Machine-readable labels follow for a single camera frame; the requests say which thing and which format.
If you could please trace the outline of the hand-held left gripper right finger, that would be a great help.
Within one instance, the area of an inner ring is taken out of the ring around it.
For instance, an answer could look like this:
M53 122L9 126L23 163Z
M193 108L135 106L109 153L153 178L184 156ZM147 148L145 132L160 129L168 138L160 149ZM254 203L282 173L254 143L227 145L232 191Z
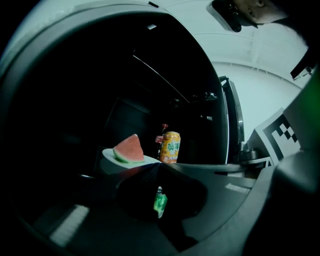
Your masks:
M236 164L161 164L161 186L168 197L164 223L177 239L202 242L244 203L256 179Z

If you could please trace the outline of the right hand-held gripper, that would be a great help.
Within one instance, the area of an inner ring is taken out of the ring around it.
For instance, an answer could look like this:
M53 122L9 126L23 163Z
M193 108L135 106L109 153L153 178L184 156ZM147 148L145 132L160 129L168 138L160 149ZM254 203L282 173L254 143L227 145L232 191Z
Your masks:
M320 74L316 72L297 97L258 125L237 145L237 162L277 165L298 152L320 155Z

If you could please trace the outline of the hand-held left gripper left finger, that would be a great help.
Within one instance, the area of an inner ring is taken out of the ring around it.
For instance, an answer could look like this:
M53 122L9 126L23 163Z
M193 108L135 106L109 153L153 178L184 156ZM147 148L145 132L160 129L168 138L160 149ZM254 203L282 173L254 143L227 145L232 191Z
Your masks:
M169 234L161 165L39 182L17 194L18 216L58 253L180 253L197 241Z

